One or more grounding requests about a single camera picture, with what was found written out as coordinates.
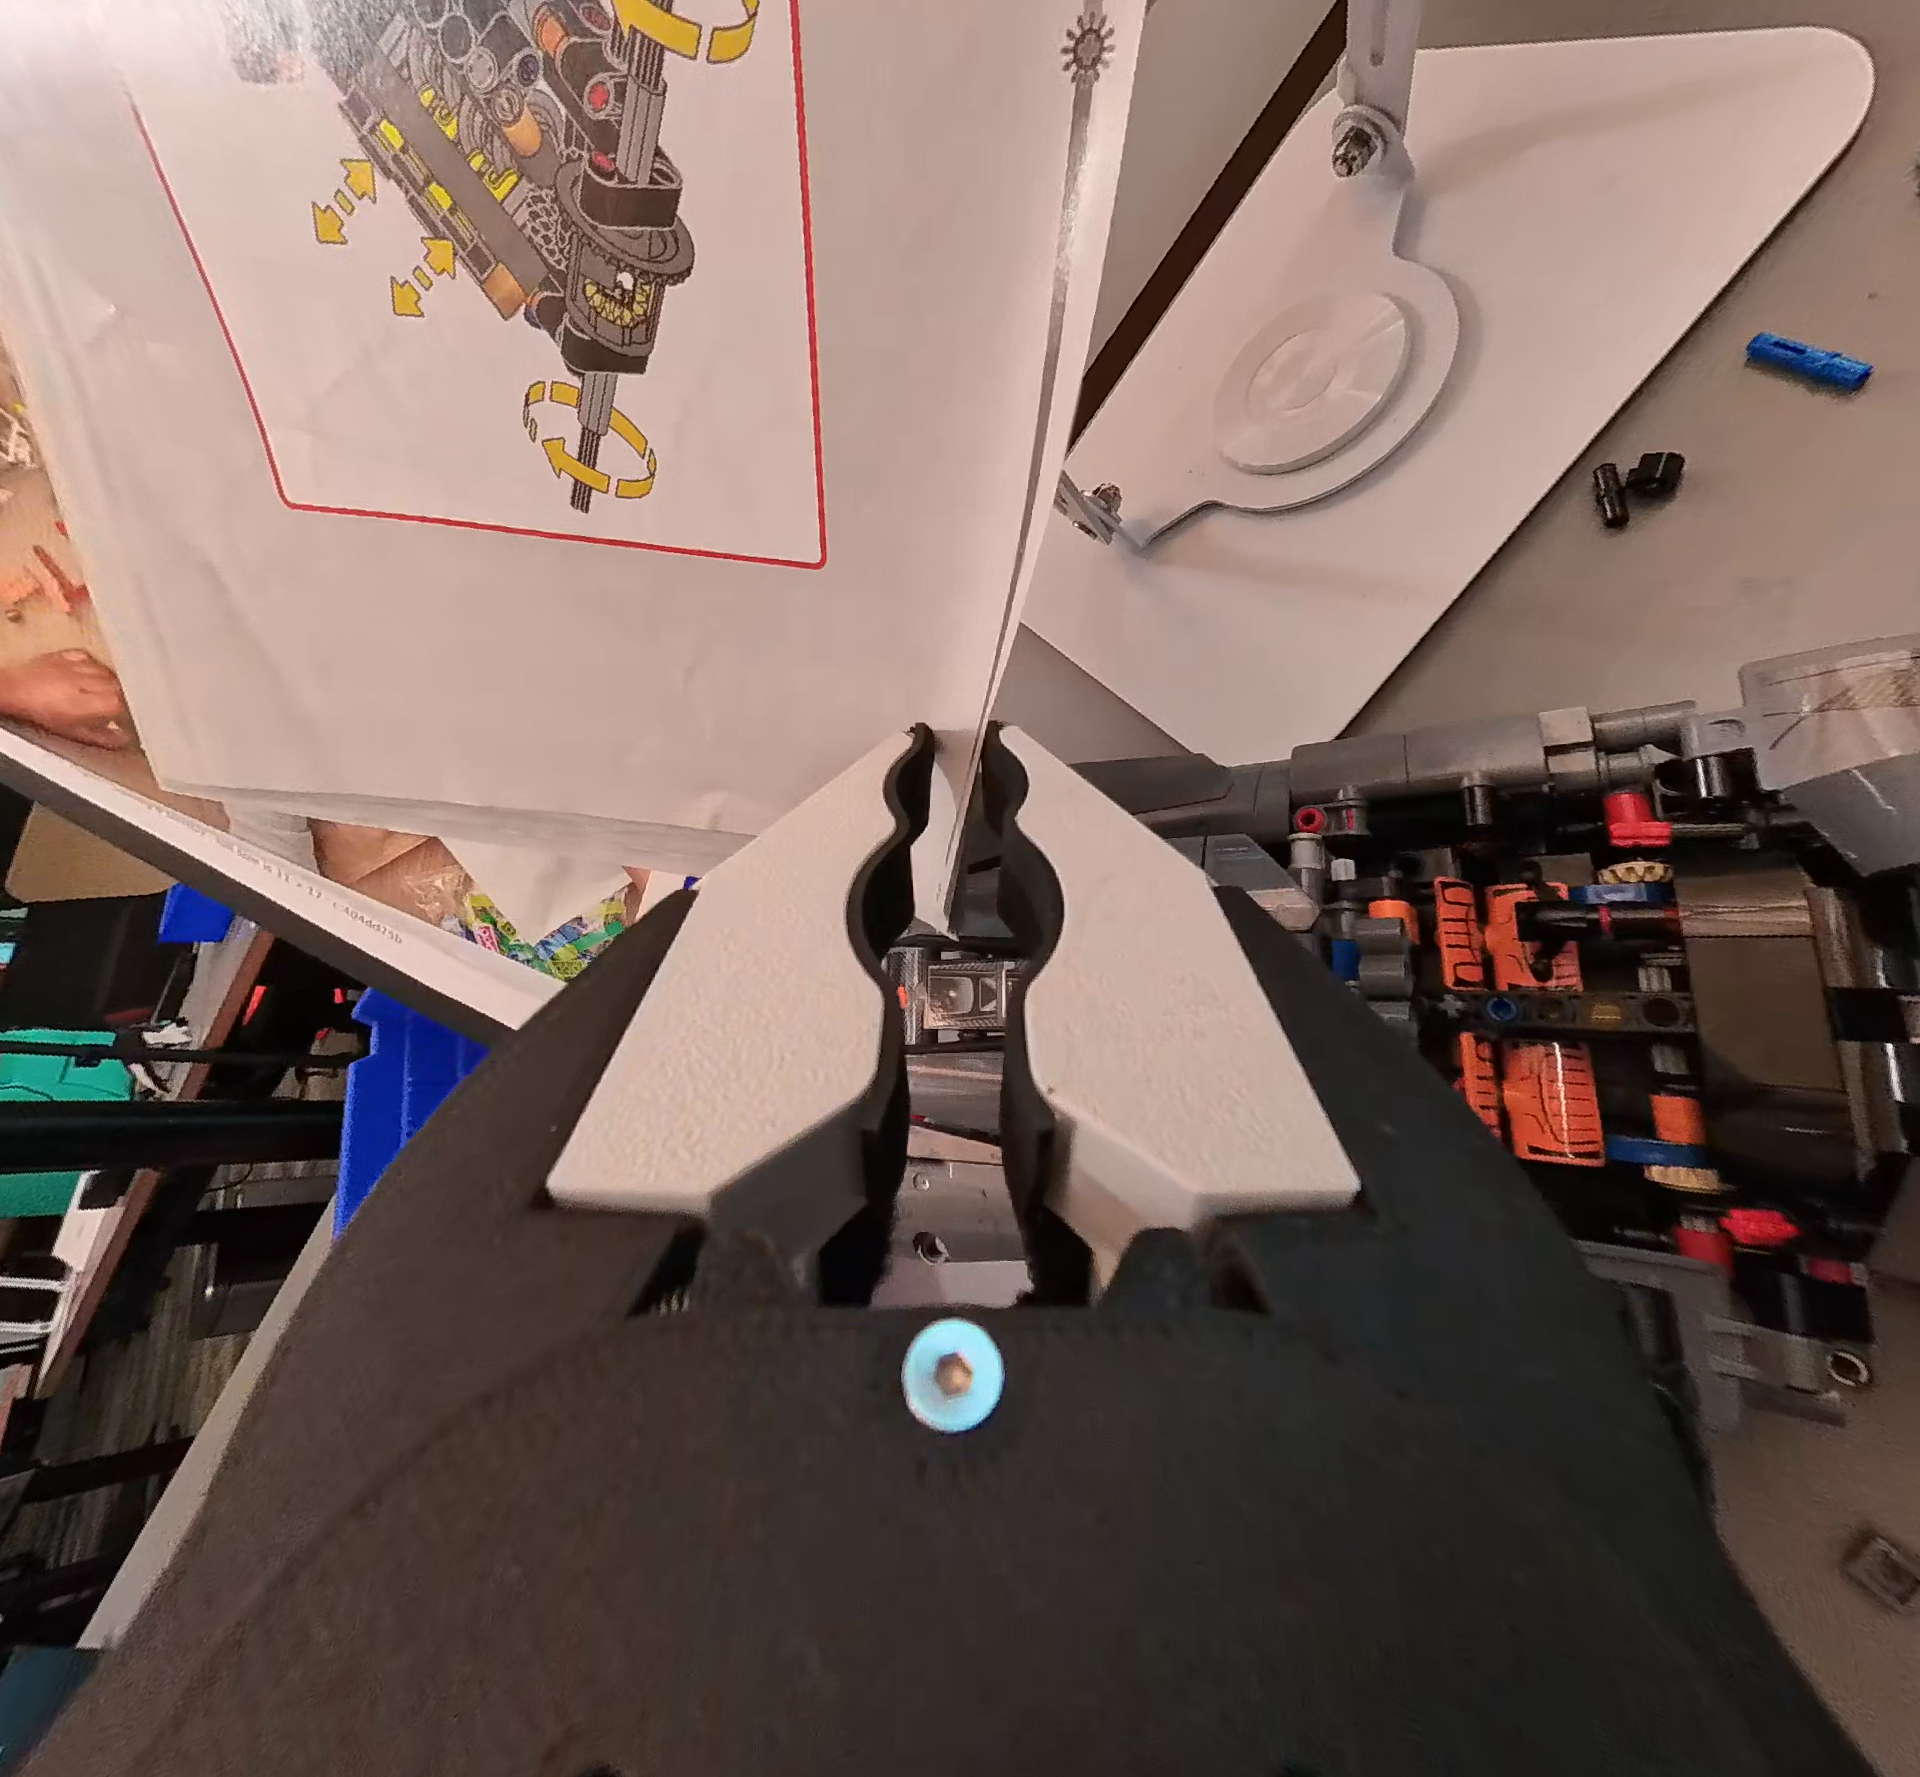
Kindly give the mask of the lego instruction booklet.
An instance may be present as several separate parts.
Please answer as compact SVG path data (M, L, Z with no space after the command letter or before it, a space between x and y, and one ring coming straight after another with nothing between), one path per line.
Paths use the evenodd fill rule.
M960 808L1146 0L3 0L3 335L157 784L704 874Z

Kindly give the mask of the dark metal rack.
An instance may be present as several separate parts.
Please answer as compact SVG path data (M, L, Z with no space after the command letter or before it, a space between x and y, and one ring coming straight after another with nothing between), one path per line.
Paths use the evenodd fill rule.
M62 1046L46 1040L2 1044L3 1057L124 1068L247 1068L278 1075L290 1068L346 1075L353 1056L264 1049L134 1049L127 1044ZM59 1102L2 1106L2 1171L172 1171L247 1163L298 1163L341 1153L348 1106L310 1099L148 1097L110 1103Z

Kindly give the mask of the black lego connector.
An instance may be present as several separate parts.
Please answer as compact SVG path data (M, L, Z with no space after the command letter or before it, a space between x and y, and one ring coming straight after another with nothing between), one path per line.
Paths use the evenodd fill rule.
M1626 529L1634 504L1669 502L1682 485L1688 458L1671 450L1651 450L1631 465L1596 464L1589 477L1596 520L1610 535Z

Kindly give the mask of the blue storage bin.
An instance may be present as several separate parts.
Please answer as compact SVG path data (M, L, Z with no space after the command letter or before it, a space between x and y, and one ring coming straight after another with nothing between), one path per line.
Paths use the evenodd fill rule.
M381 992L360 995L352 1018L367 1030L367 1050L348 1068L338 1186L332 1201L337 1234L412 1134L487 1057L482 1044Z

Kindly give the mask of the white book stand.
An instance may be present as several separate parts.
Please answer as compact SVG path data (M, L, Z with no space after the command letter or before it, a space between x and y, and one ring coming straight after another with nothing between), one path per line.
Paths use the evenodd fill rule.
M1857 137L1832 26L1365 0L1066 461L1028 625L1218 760L1335 735ZM1411 55L1411 16L1423 36Z

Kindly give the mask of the grey lego car model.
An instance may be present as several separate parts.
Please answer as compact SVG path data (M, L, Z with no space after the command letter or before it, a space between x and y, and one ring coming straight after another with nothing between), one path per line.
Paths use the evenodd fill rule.
M1462 1095L1711 1431L1841 1426L1916 1180L1916 638L1734 709L1546 709L1094 760Z

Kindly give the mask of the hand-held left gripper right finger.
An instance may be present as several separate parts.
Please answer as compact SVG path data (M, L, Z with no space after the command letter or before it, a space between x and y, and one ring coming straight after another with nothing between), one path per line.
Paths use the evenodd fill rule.
M1146 1233L1341 1212L1361 1184L1206 874L1011 725L980 751L1023 964L1001 1169L1041 1306Z

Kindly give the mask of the blue lego pin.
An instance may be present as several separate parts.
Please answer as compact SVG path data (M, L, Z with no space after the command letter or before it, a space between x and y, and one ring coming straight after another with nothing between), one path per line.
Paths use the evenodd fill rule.
M1857 394L1874 375L1874 366L1865 360L1815 348L1774 331L1756 333L1746 342L1745 362L1835 394Z

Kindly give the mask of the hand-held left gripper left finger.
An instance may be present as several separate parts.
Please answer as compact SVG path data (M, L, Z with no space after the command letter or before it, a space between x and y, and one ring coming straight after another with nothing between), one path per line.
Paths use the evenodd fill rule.
M908 1077L886 957L916 917L931 733L891 733L702 877L546 1175L564 1211L694 1221L883 1280Z

